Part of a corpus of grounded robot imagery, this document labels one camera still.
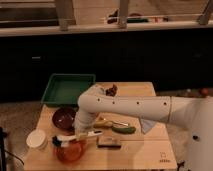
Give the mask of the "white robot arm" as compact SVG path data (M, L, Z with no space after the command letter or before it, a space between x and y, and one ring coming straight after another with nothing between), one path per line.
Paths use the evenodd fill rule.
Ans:
M93 85L78 98L74 128L77 135L89 132L96 113L115 113L184 127L189 142L184 171L213 171L213 97L107 96Z

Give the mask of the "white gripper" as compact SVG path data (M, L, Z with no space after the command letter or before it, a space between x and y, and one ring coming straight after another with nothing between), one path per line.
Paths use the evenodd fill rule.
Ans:
M86 111L78 111L75 116L74 128L75 133L87 133L93 129L97 115Z

